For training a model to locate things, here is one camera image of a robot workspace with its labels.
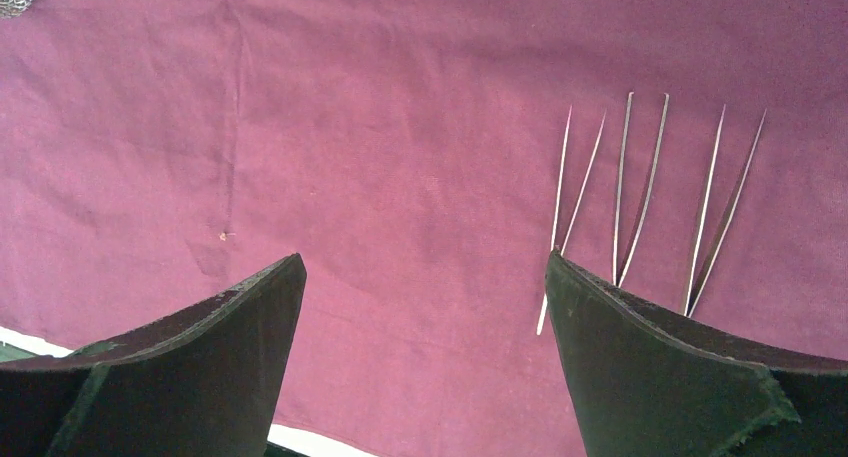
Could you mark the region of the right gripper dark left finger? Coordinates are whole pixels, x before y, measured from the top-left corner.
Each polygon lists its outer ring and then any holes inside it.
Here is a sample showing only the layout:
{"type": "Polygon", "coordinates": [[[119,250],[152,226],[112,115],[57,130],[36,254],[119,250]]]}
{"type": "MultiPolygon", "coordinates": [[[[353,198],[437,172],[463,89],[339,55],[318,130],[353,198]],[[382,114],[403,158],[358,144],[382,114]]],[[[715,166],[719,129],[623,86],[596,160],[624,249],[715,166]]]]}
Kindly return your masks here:
{"type": "Polygon", "coordinates": [[[5,456],[260,456],[307,272],[299,254],[64,357],[1,366],[5,456]]]}

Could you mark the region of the magenta surgical wrap cloth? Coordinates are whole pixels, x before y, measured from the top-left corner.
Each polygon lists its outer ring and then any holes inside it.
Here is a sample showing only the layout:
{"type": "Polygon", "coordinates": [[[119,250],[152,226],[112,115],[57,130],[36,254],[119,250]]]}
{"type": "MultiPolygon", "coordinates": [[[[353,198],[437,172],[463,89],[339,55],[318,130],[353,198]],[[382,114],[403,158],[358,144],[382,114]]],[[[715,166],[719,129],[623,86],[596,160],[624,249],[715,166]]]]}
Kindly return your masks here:
{"type": "Polygon", "coordinates": [[[847,0],[35,0],[1,23],[1,324],[77,348],[292,253],[275,414],[381,456],[580,456],[537,335],[562,137],[567,256],[679,309],[764,108],[696,310],[847,355],[847,0]]]}

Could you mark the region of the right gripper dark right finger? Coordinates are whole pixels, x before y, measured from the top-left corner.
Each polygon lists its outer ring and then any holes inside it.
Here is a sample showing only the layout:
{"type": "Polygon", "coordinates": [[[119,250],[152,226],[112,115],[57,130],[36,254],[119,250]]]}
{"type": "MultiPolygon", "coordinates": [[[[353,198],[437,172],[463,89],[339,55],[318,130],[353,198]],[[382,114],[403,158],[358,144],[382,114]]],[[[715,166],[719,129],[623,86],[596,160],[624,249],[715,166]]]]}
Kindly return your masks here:
{"type": "Polygon", "coordinates": [[[732,335],[549,256],[548,309],[590,456],[843,456],[847,364],[732,335]]]}

